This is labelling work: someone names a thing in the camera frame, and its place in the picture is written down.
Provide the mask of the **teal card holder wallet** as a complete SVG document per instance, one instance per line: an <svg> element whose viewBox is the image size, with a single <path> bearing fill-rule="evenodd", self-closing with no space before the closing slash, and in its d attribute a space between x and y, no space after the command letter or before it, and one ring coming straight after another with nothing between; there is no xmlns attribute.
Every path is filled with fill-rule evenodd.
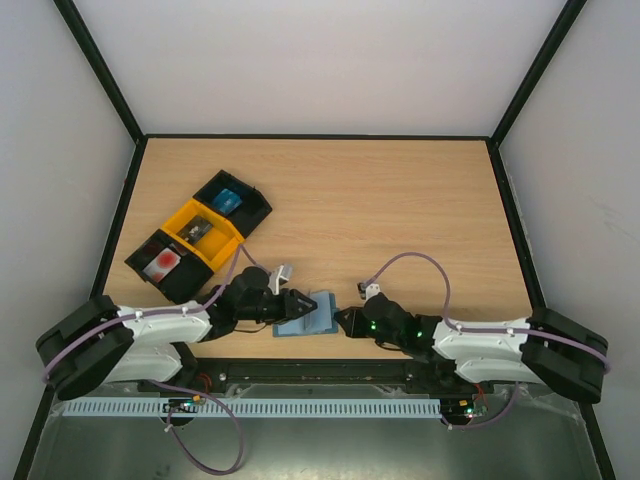
<svg viewBox="0 0 640 480"><path fill-rule="evenodd" d="M274 325L272 328L274 337L303 337L338 332L338 324L333 319L338 311L335 295L323 290L312 292L308 297L317 304L317 308L301 318Z"/></svg>

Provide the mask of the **blue card stack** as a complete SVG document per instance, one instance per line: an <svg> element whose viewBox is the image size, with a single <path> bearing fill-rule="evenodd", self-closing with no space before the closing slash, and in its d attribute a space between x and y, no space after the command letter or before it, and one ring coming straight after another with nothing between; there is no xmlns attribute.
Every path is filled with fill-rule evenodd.
<svg viewBox="0 0 640 480"><path fill-rule="evenodd" d="M242 203L241 196L228 188L222 189L210 202L212 207L219 211L221 215L229 215Z"/></svg>

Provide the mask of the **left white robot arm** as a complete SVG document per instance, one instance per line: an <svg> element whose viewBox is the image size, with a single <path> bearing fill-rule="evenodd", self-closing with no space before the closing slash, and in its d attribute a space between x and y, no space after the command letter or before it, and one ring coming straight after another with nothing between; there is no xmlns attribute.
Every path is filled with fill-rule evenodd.
<svg viewBox="0 0 640 480"><path fill-rule="evenodd" d="M110 383L188 387L198 373L190 345L229 335L241 321L287 323L316 308L315 300L287 288L283 279L251 266L181 305L132 308L97 296L42 334L36 350L44 381L61 400Z"/></svg>

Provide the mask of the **black bin with blue cards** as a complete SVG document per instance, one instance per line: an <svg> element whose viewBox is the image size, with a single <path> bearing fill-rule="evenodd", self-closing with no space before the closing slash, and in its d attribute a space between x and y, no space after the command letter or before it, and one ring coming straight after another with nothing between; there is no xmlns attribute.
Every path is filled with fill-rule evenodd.
<svg viewBox="0 0 640 480"><path fill-rule="evenodd" d="M224 170L216 173L193 198L228 220L243 238L248 238L272 212L258 189Z"/></svg>

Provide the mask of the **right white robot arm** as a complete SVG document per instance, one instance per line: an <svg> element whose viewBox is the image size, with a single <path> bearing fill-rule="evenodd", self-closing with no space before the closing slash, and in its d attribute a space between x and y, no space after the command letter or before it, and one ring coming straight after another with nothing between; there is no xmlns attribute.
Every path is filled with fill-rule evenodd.
<svg viewBox="0 0 640 480"><path fill-rule="evenodd" d="M609 370L608 341L548 308L498 322L412 314L379 293L334 314L352 339L369 338L434 366L438 384L534 383L570 400L597 404Z"/></svg>

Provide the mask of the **black card stack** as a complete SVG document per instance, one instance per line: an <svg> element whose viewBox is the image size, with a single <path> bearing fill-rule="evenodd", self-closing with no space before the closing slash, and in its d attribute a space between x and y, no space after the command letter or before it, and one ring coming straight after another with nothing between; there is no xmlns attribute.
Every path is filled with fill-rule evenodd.
<svg viewBox="0 0 640 480"><path fill-rule="evenodd" d="M198 243L211 229L213 224L206 218L196 215L177 234L190 245Z"/></svg>

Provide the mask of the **black bin with red cards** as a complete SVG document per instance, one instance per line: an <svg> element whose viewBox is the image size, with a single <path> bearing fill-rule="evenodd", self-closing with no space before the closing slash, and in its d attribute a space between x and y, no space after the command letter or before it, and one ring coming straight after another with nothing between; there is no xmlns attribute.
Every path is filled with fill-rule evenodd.
<svg viewBox="0 0 640 480"><path fill-rule="evenodd" d="M163 230L156 230L125 264L172 303L193 299L214 271Z"/></svg>

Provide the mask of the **red white card stack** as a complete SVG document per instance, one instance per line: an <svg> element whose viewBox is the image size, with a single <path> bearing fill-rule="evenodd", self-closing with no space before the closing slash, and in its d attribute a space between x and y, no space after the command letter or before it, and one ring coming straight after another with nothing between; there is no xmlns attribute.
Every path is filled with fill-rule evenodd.
<svg viewBox="0 0 640 480"><path fill-rule="evenodd" d="M181 256L165 248L154 257L142 272L153 282L160 283L169 273L171 273L180 263Z"/></svg>

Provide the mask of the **black aluminium frame rail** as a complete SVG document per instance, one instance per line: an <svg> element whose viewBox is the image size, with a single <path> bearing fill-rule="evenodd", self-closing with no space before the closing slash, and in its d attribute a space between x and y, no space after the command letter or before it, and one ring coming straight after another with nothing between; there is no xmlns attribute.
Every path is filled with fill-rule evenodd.
<svg viewBox="0 0 640 480"><path fill-rule="evenodd" d="M476 391L473 382L455 373L449 360L423 363L416 360L302 360L200 358L169 380L171 385L208 387L221 393L233 384L267 385L391 385L409 393L438 398Z"/></svg>

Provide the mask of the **yellow bin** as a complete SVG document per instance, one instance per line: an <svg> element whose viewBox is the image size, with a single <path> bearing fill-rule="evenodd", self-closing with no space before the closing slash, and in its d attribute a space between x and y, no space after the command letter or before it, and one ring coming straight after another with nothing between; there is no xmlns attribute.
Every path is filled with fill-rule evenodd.
<svg viewBox="0 0 640 480"><path fill-rule="evenodd" d="M166 220L161 230L212 271L218 271L245 242L230 220L195 199Z"/></svg>

